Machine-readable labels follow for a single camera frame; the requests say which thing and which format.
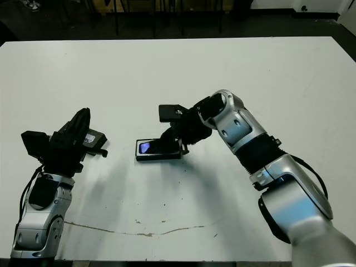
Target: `white wall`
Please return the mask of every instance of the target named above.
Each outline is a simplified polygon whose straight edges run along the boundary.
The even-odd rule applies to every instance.
[[[301,7],[306,6],[308,12],[338,12],[343,0],[298,0],[293,6],[294,10],[301,12]]]
[[[293,8],[301,12],[306,6],[307,12],[330,12],[342,14],[352,0],[254,0],[253,9]]]

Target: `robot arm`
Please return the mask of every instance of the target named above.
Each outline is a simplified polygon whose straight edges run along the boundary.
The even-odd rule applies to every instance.
[[[86,153],[107,156],[106,150],[93,148],[93,138],[101,139],[99,147],[106,138],[90,130],[89,124],[90,110],[83,108],[51,137],[32,131],[21,135],[28,154],[37,158],[42,165],[35,171],[21,196],[10,266],[53,264],[65,214],[72,200],[73,176],[83,168],[80,161]]]
[[[331,223],[333,213],[324,184],[323,193],[298,163],[312,170],[310,166],[281,150],[281,142],[266,133],[241,99],[220,90],[189,111],[194,116],[198,114],[206,128],[197,120],[190,123],[189,118],[181,116],[177,122],[170,121],[172,127],[148,153],[165,152],[161,148],[168,144],[167,133],[171,143],[180,140],[186,145],[210,136],[211,133],[199,135],[209,133],[207,129],[217,130],[250,174],[253,186],[264,191],[259,208],[272,233],[292,245],[294,267],[356,266],[356,245]],[[186,129],[195,133],[194,142],[180,138]]]

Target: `wire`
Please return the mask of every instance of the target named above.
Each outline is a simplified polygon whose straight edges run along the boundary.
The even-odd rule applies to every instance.
[[[317,172],[314,171],[313,168],[310,167],[310,165],[307,164],[304,160],[302,160],[302,159],[300,159],[300,158],[298,158],[298,157],[296,157],[296,156],[293,156],[293,155],[291,155],[291,157],[292,157],[297,163],[299,163],[299,164],[301,164],[302,166],[304,166],[305,168],[307,168],[309,171],[311,171],[311,172],[317,177],[317,179],[318,179],[320,185],[322,186],[322,189],[323,189],[323,191],[324,191],[325,197],[326,197],[327,199],[329,199],[327,187],[325,186],[325,183],[324,183],[323,179],[319,176],[319,174],[317,174]]]
[[[20,225],[20,222],[21,222],[21,220],[22,220],[23,211],[24,211],[24,208],[25,208],[25,203],[23,202],[23,198],[27,195],[29,189],[31,188],[31,184],[32,184],[32,182],[34,181],[34,179],[36,178],[36,176],[37,176],[40,172],[42,172],[43,166],[44,166],[44,164],[42,164],[40,167],[38,167],[38,168],[34,171],[34,173],[33,173],[32,177],[31,177],[30,181],[27,183],[27,185],[25,186],[25,188],[24,188],[23,191],[22,191],[21,199],[20,199],[20,205],[19,205],[19,218],[18,218],[18,223],[17,223],[16,226],[15,226],[15,236],[14,236],[14,239],[15,239],[15,237],[16,237],[16,232],[17,232],[18,226]]]

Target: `black floor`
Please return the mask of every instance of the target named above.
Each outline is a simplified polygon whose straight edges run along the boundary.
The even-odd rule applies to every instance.
[[[115,20],[111,14],[91,16],[83,3],[65,0],[70,17],[68,21],[63,7],[58,5],[59,1],[42,4],[42,9],[33,13],[18,0],[0,0],[0,21],[20,41],[153,38],[152,16],[148,14],[119,14],[119,35],[116,35]],[[259,14],[236,21],[225,14],[222,20],[223,29],[222,33],[219,33],[219,16],[213,12],[186,13],[185,31],[182,35],[182,17],[179,14],[157,13],[156,38],[332,36],[356,61],[356,37],[333,19],[302,19],[287,14]]]

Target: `white table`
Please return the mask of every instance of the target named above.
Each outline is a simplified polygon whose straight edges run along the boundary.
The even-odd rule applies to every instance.
[[[168,127],[159,104],[191,107],[222,88],[317,170],[334,225],[356,242],[355,85],[356,64],[329,37],[6,43],[0,257],[9,257],[19,198],[39,165],[20,134],[51,134],[89,107],[109,155],[87,156],[75,176],[65,218],[75,225],[65,225],[57,258],[290,260],[258,209],[260,193],[217,132],[183,160],[135,161],[135,140]]]

